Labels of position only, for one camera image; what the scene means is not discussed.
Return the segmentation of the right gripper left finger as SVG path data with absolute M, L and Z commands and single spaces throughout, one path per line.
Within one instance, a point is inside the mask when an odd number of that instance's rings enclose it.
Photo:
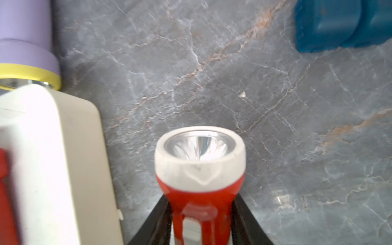
M 128 245 L 169 245 L 172 230 L 171 211 L 168 199 L 162 195 Z

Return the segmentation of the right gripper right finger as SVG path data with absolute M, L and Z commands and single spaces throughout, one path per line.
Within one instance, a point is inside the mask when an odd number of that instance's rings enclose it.
M 233 245 L 274 245 L 241 195 L 232 203 L 231 234 Z

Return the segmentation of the purple flashlight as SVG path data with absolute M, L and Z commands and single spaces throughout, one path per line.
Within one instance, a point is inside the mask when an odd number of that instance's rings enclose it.
M 53 54 L 51 1 L 1 1 L 1 89 L 38 84 L 61 88 Z

